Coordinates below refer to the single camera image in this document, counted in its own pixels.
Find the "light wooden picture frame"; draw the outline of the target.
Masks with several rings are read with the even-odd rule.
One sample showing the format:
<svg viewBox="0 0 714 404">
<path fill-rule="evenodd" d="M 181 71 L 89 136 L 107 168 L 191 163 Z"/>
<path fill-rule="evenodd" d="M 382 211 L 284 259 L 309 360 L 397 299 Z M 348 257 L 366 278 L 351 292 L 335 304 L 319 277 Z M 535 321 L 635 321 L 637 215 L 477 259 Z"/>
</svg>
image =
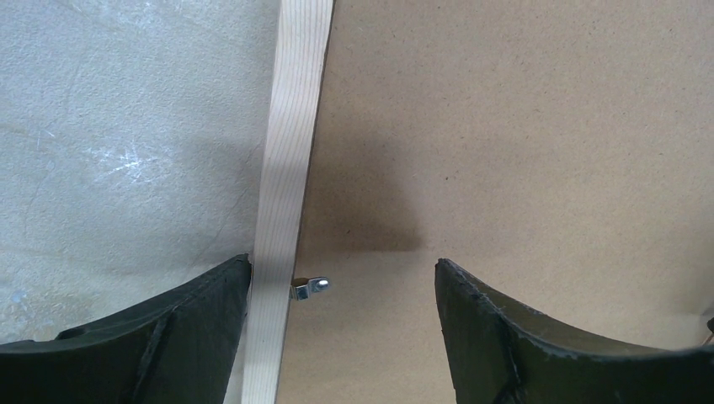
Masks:
<svg viewBox="0 0 714 404">
<path fill-rule="evenodd" d="M 332 1 L 280 4 L 245 326 L 243 403 L 277 398 L 333 9 Z"/>
</svg>

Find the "brown backing board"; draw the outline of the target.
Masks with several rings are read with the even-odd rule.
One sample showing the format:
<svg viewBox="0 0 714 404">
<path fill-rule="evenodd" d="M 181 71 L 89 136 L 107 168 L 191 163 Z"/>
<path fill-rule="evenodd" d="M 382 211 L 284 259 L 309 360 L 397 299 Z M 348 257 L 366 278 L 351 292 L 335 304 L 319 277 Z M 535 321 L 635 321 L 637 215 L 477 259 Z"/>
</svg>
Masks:
<svg viewBox="0 0 714 404">
<path fill-rule="evenodd" d="M 452 403 L 434 266 L 663 349 L 713 314 L 710 1 L 338 1 L 280 403 Z"/>
</svg>

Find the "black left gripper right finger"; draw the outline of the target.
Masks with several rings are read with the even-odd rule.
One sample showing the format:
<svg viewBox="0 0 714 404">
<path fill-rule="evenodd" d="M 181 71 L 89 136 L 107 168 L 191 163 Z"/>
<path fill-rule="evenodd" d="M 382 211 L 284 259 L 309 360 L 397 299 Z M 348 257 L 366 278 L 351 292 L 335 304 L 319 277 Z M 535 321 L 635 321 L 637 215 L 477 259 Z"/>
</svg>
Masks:
<svg viewBox="0 0 714 404">
<path fill-rule="evenodd" d="M 442 258 L 434 288 L 459 403 L 710 403 L 713 347 L 664 350 L 560 322 Z"/>
</svg>

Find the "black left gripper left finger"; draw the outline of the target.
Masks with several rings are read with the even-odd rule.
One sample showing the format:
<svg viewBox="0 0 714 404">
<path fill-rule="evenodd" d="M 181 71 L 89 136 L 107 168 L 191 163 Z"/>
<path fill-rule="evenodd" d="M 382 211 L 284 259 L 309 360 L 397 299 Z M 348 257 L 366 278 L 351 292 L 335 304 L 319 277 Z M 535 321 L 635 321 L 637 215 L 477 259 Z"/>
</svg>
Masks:
<svg viewBox="0 0 714 404">
<path fill-rule="evenodd" d="M 245 254 L 44 342 L 1 347 L 4 403 L 221 403 L 247 311 Z"/>
</svg>

